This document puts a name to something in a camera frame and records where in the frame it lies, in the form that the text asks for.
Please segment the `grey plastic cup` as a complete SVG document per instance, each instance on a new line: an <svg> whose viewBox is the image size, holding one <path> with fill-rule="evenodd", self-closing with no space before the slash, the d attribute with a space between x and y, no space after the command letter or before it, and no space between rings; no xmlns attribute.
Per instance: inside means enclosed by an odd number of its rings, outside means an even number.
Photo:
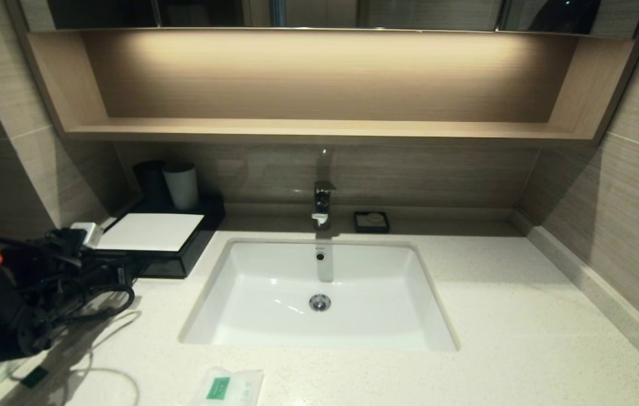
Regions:
<svg viewBox="0 0 639 406"><path fill-rule="evenodd" d="M195 210L200 203L196 166L190 162L168 162L162 168L173 206L177 210Z"/></svg>

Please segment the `white rectangular board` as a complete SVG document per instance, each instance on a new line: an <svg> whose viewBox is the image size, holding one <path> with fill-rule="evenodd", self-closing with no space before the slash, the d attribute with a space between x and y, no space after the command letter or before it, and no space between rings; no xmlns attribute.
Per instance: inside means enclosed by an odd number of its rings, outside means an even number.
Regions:
<svg viewBox="0 0 639 406"><path fill-rule="evenodd" d="M203 215L129 213L105 230L97 249L176 252L203 219Z"/></svg>

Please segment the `black amenity tray box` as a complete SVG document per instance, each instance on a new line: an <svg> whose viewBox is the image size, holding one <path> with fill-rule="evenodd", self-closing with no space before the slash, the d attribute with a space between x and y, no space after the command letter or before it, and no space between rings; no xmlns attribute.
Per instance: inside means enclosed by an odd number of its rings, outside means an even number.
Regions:
<svg viewBox="0 0 639 406"><path fill-rule="evenodd" d="M201 195L198 208L190 211L177 210L174 206L166 209L154 209L147 206L143 200L129 206L111 224L129 213L168 213L185 215L203 215L201 221L190 239L183 244L179 251L104 251L94 249L93 254L101 259L119 259L124 256L141 256L146 259L146 266L140 277L154 279L185 279L191 274L196 262L208 247L209 242L226 217L224 198L218 195Z"/></svg>

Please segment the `black plastic cup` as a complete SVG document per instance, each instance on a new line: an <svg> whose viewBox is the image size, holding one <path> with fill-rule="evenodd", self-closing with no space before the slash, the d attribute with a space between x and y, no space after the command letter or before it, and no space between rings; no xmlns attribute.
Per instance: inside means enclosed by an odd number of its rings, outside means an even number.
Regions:
<svg viewBox="0 0 639 406"><path fill-rule="evenodd" d="M146 160L132 166L144 203L157 210L171 205L164 178L165 165L165 160Z"/></svg>

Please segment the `wrapped toothbrush green label packet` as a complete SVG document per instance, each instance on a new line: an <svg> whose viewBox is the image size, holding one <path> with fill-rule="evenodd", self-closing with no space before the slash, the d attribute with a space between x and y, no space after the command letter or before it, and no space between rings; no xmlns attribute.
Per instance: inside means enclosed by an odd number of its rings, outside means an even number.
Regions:
<svg viewBox="0 0 639 406"><path fill-rule="evenodd" d="M10 373L0 381L0 406L25 406L40 385L46 382L49 371L41 367L32 368L25 374Z"/></svg>

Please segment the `white ceramic sink basin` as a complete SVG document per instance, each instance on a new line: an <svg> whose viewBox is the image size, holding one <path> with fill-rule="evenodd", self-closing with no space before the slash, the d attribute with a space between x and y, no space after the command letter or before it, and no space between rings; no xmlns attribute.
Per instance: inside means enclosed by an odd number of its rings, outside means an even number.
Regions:
<svg viewBox="0 0 639 406"><path fill-rule="evenodd" d="M309 307L330 297L324 312ZM192 345L456 352L416 249L402 244L231 241L180 334Z"/></svg>

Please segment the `small sachet green label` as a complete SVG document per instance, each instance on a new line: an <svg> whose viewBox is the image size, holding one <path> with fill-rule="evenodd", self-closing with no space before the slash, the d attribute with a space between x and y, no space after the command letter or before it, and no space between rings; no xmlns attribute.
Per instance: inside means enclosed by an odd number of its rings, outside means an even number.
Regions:
<svg viewBox="0 0 639 406"><path fill-rule="evenodd" d="M257 406L265 373L211 368L188 406Z"/></svg>

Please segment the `chrome faucet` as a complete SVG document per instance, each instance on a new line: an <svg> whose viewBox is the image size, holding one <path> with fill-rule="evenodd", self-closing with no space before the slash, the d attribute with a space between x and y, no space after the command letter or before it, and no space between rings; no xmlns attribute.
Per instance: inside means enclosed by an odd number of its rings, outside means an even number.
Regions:
<svg viewBox="0 0 639 406"><path fill-rule="evenodd" d="M330 228L330 196L335 190L337 190L335 185L327 180L318 180L314 183L311 218L316 231L325 231Z"/></svg>

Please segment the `black soap dish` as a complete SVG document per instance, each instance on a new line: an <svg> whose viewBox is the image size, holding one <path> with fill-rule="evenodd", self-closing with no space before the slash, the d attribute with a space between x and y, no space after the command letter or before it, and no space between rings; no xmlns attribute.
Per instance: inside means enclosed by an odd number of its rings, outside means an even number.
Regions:
<svg viewBox="0 0 639 406"><path fill-rule="evenodd" d="M366 221L366 215L368 213L383 213L385 217L385 224L370 224ZM355 211L354 212L355 230L357 233L370 233L370 234L387 234L390 232L391 226L386 213L383 211Z"/></svg>

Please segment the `mirror cabinet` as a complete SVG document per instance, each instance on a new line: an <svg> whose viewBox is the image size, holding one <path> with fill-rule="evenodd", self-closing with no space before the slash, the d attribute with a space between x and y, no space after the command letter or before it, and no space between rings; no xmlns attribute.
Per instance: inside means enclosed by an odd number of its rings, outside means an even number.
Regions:
<svg viewBox="0 0 639 406"><path fill-rule="evenodd" d="M15 0L29 31L292 28L633 38L639 0Z"/></svg>

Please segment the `wooden wall shelf niche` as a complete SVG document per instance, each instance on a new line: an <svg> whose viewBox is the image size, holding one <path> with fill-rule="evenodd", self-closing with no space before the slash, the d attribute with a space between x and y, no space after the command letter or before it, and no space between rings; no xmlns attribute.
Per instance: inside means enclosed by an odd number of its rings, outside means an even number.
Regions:
<svg viewBox="0 0 639 406"><path fill-rule="evenodd" d="M81 141L595 145L639 57L639 36L17 32Z"/></svg>

